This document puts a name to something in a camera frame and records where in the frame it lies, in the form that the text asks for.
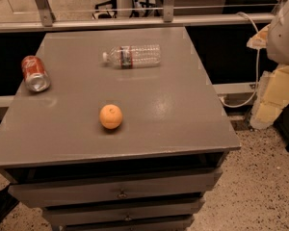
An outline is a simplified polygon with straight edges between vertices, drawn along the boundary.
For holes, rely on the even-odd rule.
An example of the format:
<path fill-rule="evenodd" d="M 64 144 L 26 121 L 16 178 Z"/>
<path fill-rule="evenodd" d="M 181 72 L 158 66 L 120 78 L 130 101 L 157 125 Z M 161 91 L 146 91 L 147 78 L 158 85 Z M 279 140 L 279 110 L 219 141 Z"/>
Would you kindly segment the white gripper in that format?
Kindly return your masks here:
<path fill-rule="evenodd" d="M 271 126 L 289 104 L 289 0 L 276 14 L 269 30 L 262 28 L 248 40 L 247 47 L 267 47 L 268 58 L 279 64 L 273 72 L 263 72 L 251 109 L 250 125 L 261 130 Z"/>

